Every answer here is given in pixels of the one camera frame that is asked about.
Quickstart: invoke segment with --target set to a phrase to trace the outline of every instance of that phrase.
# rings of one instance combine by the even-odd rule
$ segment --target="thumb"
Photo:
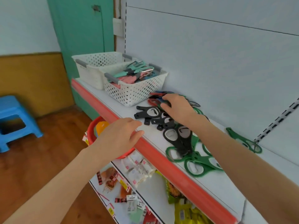
[[[144,131],[137,131],[136,133],[134,133],[134,135],[132,135],[130,137],[130,147],[133,147],[137,141],[139,140],[139,138],[141,138],[144,135]]]
[[[161,106],[162,109],[164,109],[164,111],[166,111],[171,116],[171,107],[169,107],[165,103],[161,103],[160,106]]]

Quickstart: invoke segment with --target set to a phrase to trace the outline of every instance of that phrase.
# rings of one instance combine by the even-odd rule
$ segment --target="hand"
[[[120,157],[131,149],[144,131],[132,133],[142,125],[140,121],[132,118],[123,118],[107,126],[99,135],[96,141],[90,146],[96,158],[103,158],[103,161],[110,161]]]
[[[171,107],[162,103],[161,108],[164,109],[175,121],[188,127],[192,118],[198,114],[191,107],[185,97],[175,93],[168,93],[162,97],[171,103]]]

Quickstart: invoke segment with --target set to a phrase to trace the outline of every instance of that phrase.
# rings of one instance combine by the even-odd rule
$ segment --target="white electrical box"
[[[116,36],[124,37],[122,19],[113,18],[113,34]]]

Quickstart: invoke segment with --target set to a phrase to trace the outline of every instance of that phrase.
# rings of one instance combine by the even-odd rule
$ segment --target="white plastic basket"
[[[76,62],[80,78],[99,90],[104,89],[104,73],[114,73],[114,71],[118,71],[118,68],[123,69],[133,62],[124,62],[127,57],[128,60],[137,60],[121,52],[100,52],[72,56]]]
[[[130,107],[149,98],[151,96],[151,92],[162,89],[165,78],[168,75],[168,72],[164,71],[162,68],[154,64],[150,64],[150,66],[153,66],[155,68],[155,71],[159,72],[160,75],[134,84],[127,84],[114,77],[109,77],[110,80],[115,80],[114,82],[121,86],[120,89],[109,83],[108,79],[104,77],[103,80],[105,92],[126,107]]]

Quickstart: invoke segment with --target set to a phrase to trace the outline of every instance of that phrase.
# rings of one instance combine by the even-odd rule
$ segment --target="brown floor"
[[[0,154],[0,223],[58,174],[83,149],[91,119],[75,108],[37,120],[43,137],[31,134]],[[62,223],[115,223],[89,183]]]

